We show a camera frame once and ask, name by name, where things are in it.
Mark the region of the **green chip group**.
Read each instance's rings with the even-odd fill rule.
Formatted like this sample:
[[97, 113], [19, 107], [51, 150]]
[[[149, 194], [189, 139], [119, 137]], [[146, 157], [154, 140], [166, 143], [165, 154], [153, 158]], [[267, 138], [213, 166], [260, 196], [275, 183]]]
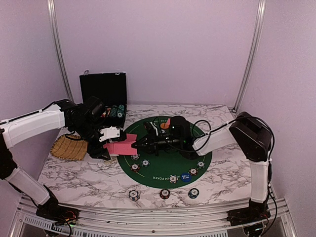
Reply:
[[148, 159], [144, 159], [141, 161], [142, 167], [148, 167], [150, 165], [150, 161]]

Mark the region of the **red-backed card deck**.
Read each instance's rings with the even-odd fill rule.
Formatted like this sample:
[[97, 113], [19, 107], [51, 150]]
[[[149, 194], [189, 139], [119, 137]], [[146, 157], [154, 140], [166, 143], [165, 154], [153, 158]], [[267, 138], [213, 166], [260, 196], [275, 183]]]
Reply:
[[131, 144], [133, 142], [113, 142], [107, 143], [104, 148], [108, 149], [109, 154], [112, 155], [136, 155], [137, 149], [132, 148]]

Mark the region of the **red black chip stack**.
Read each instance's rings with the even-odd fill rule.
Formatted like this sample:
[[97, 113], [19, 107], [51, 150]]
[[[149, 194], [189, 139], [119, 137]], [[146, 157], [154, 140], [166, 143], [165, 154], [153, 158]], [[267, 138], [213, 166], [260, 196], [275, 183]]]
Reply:
[[169, 189], [162, 189], [159, 193], [161, 199], [168, 199], [170, 197], [170, 190]]

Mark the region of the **blue small blind button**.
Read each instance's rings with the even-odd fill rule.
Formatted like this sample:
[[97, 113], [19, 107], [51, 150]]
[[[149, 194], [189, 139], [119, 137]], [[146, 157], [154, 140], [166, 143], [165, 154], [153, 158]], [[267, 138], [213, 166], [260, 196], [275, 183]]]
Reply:
[[192, 176], [189, 172], [184, 172], [180, 175], [180, 179], [181, 179], [181, 181], [188, 183], [191, 181]]

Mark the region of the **dark chip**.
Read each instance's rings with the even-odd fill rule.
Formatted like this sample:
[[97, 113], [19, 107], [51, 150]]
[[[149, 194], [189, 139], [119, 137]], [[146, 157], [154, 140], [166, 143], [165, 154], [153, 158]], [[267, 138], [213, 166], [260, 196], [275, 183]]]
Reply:
[[192, 167], [189, 169], [189, 173], [190, 173], [190, 175], [195, 176], [198, 174], [198, 169]]

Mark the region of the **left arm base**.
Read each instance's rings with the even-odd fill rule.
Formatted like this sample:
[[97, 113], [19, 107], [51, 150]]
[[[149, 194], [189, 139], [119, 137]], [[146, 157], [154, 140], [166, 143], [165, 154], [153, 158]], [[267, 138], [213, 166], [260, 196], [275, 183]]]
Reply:
[[50, 197], [43, 205], [38, 204], [36, 215], [56, 221], [58, 224], [75, 224], [78, 220], [79, 210], [62, 206], [56, 198]]

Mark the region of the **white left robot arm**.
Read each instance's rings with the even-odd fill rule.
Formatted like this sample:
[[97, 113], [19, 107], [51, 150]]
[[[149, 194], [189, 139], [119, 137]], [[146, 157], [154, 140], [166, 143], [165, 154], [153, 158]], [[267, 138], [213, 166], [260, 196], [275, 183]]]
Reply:
[[96, 97], [76, 104], [68, 99], [51, 102], [35, 110], [0, 122], [0, 178], [17, 191], [32, 198], [52, 220], [62, 216], [57, 199], [38, 176], [47, 157], [49, 145], [61, 128], [78, 134], [88, 142], [91, 158], [104, 159], [103, 128], [105, 105]]

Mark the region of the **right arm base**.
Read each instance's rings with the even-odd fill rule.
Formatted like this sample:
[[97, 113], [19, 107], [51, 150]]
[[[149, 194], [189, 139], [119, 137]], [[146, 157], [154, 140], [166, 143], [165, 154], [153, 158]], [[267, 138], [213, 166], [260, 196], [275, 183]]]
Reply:
[[271, 217], [270, 211], [268, 210], [267, 200], [260, 203], [250, 199], [248, 204], [248, 207], [234, 209], [227, 212], [228, 216], [226, 220], [230, 222], [231, 226], [248, 224]]

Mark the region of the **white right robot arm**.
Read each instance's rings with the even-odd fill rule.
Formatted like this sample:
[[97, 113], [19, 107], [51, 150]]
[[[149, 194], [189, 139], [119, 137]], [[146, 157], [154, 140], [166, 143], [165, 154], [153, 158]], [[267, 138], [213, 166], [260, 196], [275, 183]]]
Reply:
[[158, 155], [160, 150], [173, 148], [187, 159], [197, 159], [213, 150], [237, 143], [249, 160], [251, 169], [250, 200], [253, 204], [245, 209], [244, 216], [249, 221], [255, 221], [264, 213], [261, 203], [268, 198], [274, 134], [262, 119], [241, 112], [234, 120], [200, 137], [194, 136], [193, 126], [182, 116], [170, 118], [166, 134], [159, 133], [153, 122], [144, 122], [144, 127], [147, 134], [131, 146], [147, 154]]

